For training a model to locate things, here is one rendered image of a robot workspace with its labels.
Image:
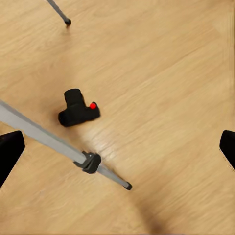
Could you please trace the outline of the camera tripod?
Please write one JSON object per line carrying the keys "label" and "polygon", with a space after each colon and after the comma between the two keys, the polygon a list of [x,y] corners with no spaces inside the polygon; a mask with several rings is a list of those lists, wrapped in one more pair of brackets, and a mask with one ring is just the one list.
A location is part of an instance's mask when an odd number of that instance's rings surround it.
{"label": "camera tripod", "polygon": [[[71,24],[71,20],[68,19],[60,8],[55,4],[53,0],[47,0],[47,2],[54,8],[54,10],[64,19],[66,24]],[[44,144],[45,146],[63,154],[71,159],[73,163],[83,168],[82,171],[88,174],[94,174],[96,171],[111,180],[123,185],[126,189],[130,190],[131,185],[101,165],[101,156],[94,154],[92,152],[86,153],[85,151],[80,152],[73,148],[63,140],[59,139],[47,129],[39,126],[37,123],[33,122],[20,112],[16,111],[8,104],[0,100],[0,122],[12,127],[16,131],[20,130],[23,134],[29,136],[30,138]]]}

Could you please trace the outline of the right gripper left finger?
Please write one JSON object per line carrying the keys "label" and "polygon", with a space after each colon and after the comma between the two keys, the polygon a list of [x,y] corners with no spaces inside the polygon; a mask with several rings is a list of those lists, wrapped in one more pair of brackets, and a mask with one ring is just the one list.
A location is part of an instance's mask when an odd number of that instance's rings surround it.
{"label": "right gripper left finger", "polygon": [[0,188],[25,149],[20,130],[0,136]]}

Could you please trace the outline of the digital camera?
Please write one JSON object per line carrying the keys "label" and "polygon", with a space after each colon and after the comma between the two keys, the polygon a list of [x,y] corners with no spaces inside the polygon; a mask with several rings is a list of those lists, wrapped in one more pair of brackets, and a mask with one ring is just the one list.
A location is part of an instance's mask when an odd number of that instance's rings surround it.
{"label": "digital camera", "polygon": [[100,116],[95,101],[87,107],[84,104],[80,89],[70,89],[64,93],[67,108],[58,114],[58,120],[63,127],[70,127],[93,120]]}

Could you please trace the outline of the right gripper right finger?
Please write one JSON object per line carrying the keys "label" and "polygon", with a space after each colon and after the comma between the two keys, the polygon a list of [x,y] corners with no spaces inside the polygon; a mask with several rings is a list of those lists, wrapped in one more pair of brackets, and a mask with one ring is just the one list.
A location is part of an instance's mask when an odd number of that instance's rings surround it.
{"label": "right gripper right finger", "polygon": [[235,169],[235,132],[224,130],[220,139],[219,147]]}

